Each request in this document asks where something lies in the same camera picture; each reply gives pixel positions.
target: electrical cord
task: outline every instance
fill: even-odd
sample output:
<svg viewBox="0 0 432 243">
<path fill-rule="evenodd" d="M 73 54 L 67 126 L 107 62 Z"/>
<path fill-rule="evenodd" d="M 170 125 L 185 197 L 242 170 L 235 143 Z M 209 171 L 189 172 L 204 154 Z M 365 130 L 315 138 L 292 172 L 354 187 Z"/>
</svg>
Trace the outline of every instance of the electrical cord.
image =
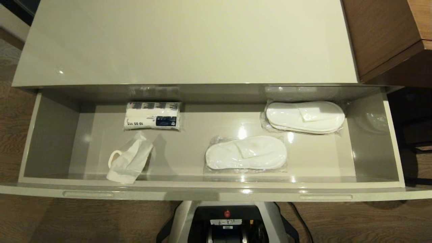
<svg viewBox="0 0 432 243">
<path fill-rule="evenodd" d="M 294 210 L 295 215 L 297 216 L 297 218 L 299 218 L 300 222 L 302 223 L 303 227 L 306 230 L 306 233 L 309 236 L 309 239 L 311 239 L 311 242 L 314 243 L 314 238 L 312 238 L 312 234 L 311 231 L 309 230 L 307 224 L 305 223 L 305 221 L 303 220 L 303 218 L 301 217 L 299 211 L 297 210 L 297 207 L 294 205 L 294 203 L 292 202 L 288 202 L 288 204 L 292 207 L 292 209 Z"/>
</svg>

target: white slipper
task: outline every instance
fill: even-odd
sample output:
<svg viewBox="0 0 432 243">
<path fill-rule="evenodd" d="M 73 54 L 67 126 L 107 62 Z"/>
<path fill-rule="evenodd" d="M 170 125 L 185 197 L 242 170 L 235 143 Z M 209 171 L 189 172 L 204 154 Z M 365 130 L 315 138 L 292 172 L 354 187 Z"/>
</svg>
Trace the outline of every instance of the white slipper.
<svg viewBox="0 0 432 243">
<path fill-rule="evenodd" d="M 276 129 L 313 134 L 337 131 L 345 120 L 343 110 L 327 101 L 271 103 L 266 110 L 269 123 Z"/>
<path fill-rule="evenodd" d="M 285 161 L 285 144 L 270 136 L 219 143 L 206 152 L 206 163 L 211 169 L 276 169 Z"/>
</svg>

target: open drawer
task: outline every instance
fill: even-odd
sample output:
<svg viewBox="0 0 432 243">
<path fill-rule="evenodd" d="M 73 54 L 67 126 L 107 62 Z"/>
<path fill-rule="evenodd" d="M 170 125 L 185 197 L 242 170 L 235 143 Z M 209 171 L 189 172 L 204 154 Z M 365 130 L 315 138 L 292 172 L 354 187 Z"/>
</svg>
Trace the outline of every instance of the open drawer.
<svg viewBox="0 0 432 243">
<path fill-rule="evenodd" d="M 181 100 L 182 131 L 147 130 L 154 148 L 132 185 L 108 181 L 111 152 L 136 131 L 124 131 L 125 103 Z M 268 133 L 260 112 L 268 99 L 343 104 L 335 134 L 288 132 L 288 171 L 204 170 L 215 136 Z M 386 95 L 365 86 L 180 85 L 83 86 L 40 90 L 19 181 L 1 192 L 73 198 L 227 201 L 378 201 L 432 198 L 406 188 Z"/>
</svg>

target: drawer handle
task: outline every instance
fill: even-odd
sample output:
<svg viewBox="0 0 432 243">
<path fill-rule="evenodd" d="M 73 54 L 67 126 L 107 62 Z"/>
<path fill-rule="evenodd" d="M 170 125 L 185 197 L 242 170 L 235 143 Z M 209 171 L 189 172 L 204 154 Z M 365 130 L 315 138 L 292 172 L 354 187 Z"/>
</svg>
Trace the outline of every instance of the drawer handle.
<svg viewBox="0 0 432 243">
<path fill-rule="evenodd" d="M 306 195 L 300 195 L 300 199 L 308 200 L 308 201 L 351 201 L 353 199 L 353 195 L 306 194 Z"/>
<path fill-rule="evenodd" d="M 113 198 L 112 192 L 80 192 L 80 191 L 64 191 L 63 196 L 66 198 L 98 198 L 106 199 Z"/>
</svg>

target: cabinet top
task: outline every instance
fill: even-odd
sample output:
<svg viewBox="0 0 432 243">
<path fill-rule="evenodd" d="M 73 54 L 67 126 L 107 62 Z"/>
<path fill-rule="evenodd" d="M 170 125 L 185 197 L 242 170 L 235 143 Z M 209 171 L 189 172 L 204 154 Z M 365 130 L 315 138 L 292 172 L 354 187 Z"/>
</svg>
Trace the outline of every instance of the cabinet top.
<svg viewBox="0 0 432 243">
<path fill-rule="evenodd" d="M 13 86 L 357 82 L 340 0 L 43 0 Z"/>
</svg>

